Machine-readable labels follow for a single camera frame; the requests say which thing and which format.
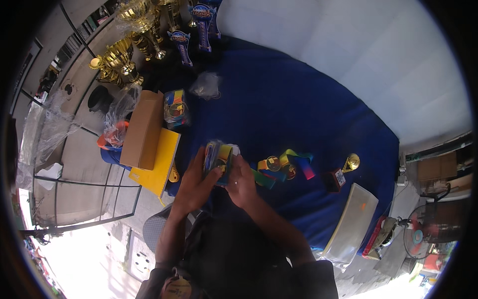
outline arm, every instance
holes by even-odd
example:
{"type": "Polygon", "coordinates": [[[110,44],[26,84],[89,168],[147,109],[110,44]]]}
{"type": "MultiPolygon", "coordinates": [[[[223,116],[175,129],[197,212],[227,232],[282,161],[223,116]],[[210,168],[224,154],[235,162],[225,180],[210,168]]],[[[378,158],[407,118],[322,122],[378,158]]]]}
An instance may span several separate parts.
{"type": "Polygon", "coordinates": [[[226,190],[232,202],[244,209],[267,237],[286,250],[294,267],[315,261],[302,233],[259,197],[254,175],[241,155],[234,157],[226,190]]]}
{"type": "Polygon", "coordinates": [[[201,147],[184,173],[171,212],[156,244],[156,268],[171,270],[182,259],[186,217],[205,204],[212,187],[221,177],[221,170],[216,168],[202,180],[203,160],[204,147],[201,147]]]}

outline gold trophy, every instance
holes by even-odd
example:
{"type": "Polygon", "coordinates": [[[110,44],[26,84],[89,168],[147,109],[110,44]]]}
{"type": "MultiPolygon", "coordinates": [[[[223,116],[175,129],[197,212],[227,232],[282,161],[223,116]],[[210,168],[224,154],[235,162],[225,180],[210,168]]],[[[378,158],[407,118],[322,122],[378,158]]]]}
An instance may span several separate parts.
{"type": "Polygon", "coordinates": [[[181,24],[183,23],[181,19],[181,13],[179,9],[181,8],[181,0],[174,0],[173,2],[173,19],[176,24],[178,24],[179,27],[181,27],[181,24]]]}
{"type": "Polygon", "coordinates": [[[340,192],[340,188],[345,185],[344,173],[353,171],[360,166],[360,158],[357,154],[349,154],[342,169],[337,168],[333,171],[322,174],[322,179],[328,192],[340,192]]]}
{"type": "Polygon", "coordinates": [[[148,39],[144,38],[141,34],[137,34],[136,32],[130,32],[126,34],[126,37],[131,39],[131,41],[136,45],[138,50],[140,50],[146,56],[146,61],[151,60],[152,53],[149,50],[148,39]]]}
{"type": "Polygon", "coordinates": [[[118,71],[107,67],[103,63],[103,58],[100,55],[96,55],[96,57],[90,61],[88,66],[91,69],[100,70],[100,78],[97,79],[98,82],[116,84],[119,86],[119,88],[123,88],[125,86],[118,71]]]}
{"type": "Polygon", "coordinates": [[[175,3],[174,0],[158,0],[158,5],[161,7],[161,11],[166,13],[170,32],[174,32],[176,30],[179,30],[180,28],[180,26],[176,22],[176,19],[174,18],[174,6],[175,6],[174,3],[175,3]]]}
{"type": "Polygon", "coordinates": [[[161,8],[159,5],[154,6],[154,25],[151,28],[154,37],[156,37],[156,41],[160,44],[163,41],[163,37],[161,36],[161,8]]]}
{"type": "Polygon", "coordinates": [[[156,36],[152,33],[155,9],[151,0],[131,0],[127,4],[120,4],[117,17],[120,22],[128,24],[131,31],[149,39],[156,51],[154,58],[163,59],[166,56],[166,51],[161,50],[156,36]]]}
{"type": "MultiPolygon", "coordinates": [[[[189,6],[196,6],[197,5],[197,0],[187,0],[187,4],[189,6]]],[[[194,20],[194,18],[191,16],[191,20],[187,24],[189,27],[197,27],[197,22],[194,20]]]]}
{"type": "Polygon", "coordinates": [[[144,81],[136,70],[136,64],[131,61],[133,57],[133,44],[130,39],[123,38],[112,46],[106,46],[107,50],[103,55],[103,63],[119,70],[123,75],[128,76],[130,82],[141,85],[144,81]]]}
{"type": "Polygon", "coordinates": [[[346,173],[352,170],[357,169],[360,166],[360,158],[357,154],[349,154],[347,160],[345,161],[345,165],[342,168],[342,172],[346,173]]]}

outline trophy cup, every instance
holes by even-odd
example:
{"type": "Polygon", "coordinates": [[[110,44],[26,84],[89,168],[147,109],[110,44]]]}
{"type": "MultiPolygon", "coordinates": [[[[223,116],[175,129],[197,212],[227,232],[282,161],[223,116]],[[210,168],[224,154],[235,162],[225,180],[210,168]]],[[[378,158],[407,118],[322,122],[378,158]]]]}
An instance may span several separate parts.
{"type": "Polygon", "coordinates": [[[88,64],[88,66],[91,69],[100,70],[100,78],[96,79],[98,82],[112,83],[118,85],[119,88],[123,88],[125,86],[120,74],[116,70],[107,67],[103,63],[103,58],[100,55],[97,55],[95,58],[93,58],[88,64]]]}
{"type": "Polygon", "coordinates": [[[180,29],[180,26],[176,22],[174,18],[174,0],[158,0],[158,5],[161,7],[161,11],[166,13],[168,24],[169,24],[169,31],[174,32],[180,29]]]}
{"type": "Polygon", "coordinates": [[[340,188],[345,184],[344,173],[357,169],[360,165],[360,158],[357,154],[350,154],[345,161],[342,169],[337,168],[334,171],[322,174],[322,179],[328,192],[340,192],[340,188]]]}
{"type": "Polygon", "coordinates": [[[176,44],[179,53],[181,54],[181,63],[183,66],[193,66],[193,62],[189,58],[187,49],[189,47],[190,34],[185,34],[182,31],[174,31],[173,33],[168,31],[169,38],[176,44]]]}
{"type": "Polygon", "coordinates": [[[131,39],[131,41],[136,45],[138,50],[140,50],[145,56],[146,61],[150,61],[152,53],[149,50],[149,42],[142,35],[137,34],[136,32],[130,32],[126,34],[126,37],[131,39]]]}
{"type": "MultiPolygon", "coordinates": [[[[197,0],[187,0],[187,4],[188,4],[188,7],[191,6],[191,7],[194,7],[197,5],[197,0]]],[[[189,23],[187,24],[189,27],[191,28],[194,28],[194,27],[197,27],[197,22],[196,20],[191,16],[191,20],[189,21],[189,23]]]]}
{"type": "Polygon", "coordinates": [[[161,50],[156,36],[152,33],[155,15],[151,0],[131,0],[126,4],[122,3],[117,12],[117,18],[120,22],[126,24],[131,31],[142,34],[149,39],[156,51],[154,58],[161,60],[166,56],[166,51],[161,50]]]}
{"type": "Polygon", "coordinates": [[[189,12],[194,20],[197,22],[197,30],[199,32],[199,50],[211,52],[211,45],[209,44],[208,31],[211,20],[216,14],[216,8],[210,8],[205,4],[198,4],[194,7],[188,6],[189,12]]]}
{"type": "Polygon", "coordinates": [[[221,32],[217,28],[217,11],[221,5],[222,0],[201,0],[202,3],[207,4],[210,8],[215,8],[216,13],[212,17],[211,25],[209,26],[209,37],[214,39],[221,39],[221,32]]]}
{"type": "Polygon", "coordinates": [[[106,52],[103,55],[103,63],[119,70],[123,75],[130,79],[130,82],[141,85],[144,81],[136,70],[136,64],[131,61],[133,57],[133,44],[128,38],[123,38],[115,42],[112,46],[106,46],[106,52]]]}

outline yellow folder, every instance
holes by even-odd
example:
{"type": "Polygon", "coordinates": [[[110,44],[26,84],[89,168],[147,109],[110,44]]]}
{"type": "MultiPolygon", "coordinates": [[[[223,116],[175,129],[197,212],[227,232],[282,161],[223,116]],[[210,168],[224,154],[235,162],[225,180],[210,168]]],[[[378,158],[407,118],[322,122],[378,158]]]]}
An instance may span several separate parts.
{"type": "Polygon", "coordinates": [[[153,170],[133,167],[129,175],[130,179],[160,197],[166,187],[180,137],[181,134],[162,128],[153,170]]]}

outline person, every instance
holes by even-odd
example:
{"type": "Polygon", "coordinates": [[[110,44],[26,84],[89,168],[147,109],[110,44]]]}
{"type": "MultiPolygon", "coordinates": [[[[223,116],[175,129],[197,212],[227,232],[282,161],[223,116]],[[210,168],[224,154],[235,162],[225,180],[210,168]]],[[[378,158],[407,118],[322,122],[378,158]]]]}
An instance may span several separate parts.
{"type": "Polygon", "coordinates": [[[332,264],[316,261],[301,232],[259,197],[241,155],[233,157],[225,188],[251,221],[200,214],[185,240],[187,215],[207,202],[222,174],[217,168],[203,179],[203,160],[201,147],[158,239],[155,269],[136,298],[338,298],[332,264]]]}

